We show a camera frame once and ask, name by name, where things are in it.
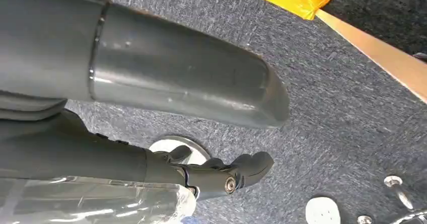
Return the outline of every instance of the metal bolt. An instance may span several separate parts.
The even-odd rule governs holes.
[[[231,194],[236,190],[236,180],[233,177],[228,177],[225,184],[227,194]]]
[[[395,175],[387,176],[384,179],[384,184],[396,193],[397,198],[399,198],[400,202],[402,202],[402,204],[409,211],[414,211],[412,202],[409,200],[408,196],[405,194],[405,192],[402,189],[403,181],[399,176],[395,176]]]
[[[402,185],[403,181],[399,176],[390,175],[384,179],[384,184],[391,188],[393,185]]]
[[[361,215],[358,217],[358,224],[372,224],[372,218],[368,215]]]

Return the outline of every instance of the clear plastic wrap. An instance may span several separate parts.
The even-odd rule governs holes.
[[[61,177],[0,178],[1,224],[176,224],[194,195],[174,184]]]

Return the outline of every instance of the round metal base plate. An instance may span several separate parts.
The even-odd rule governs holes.
[[[210,155],[201,145],[188,138],[177,135],[168,135],[160,138],[149,147],[149,150],[152,152],[170,152],[181,145],[189,147],[192,151],[191,155],[183,161],[183,164],[201,165],[210,159]]]

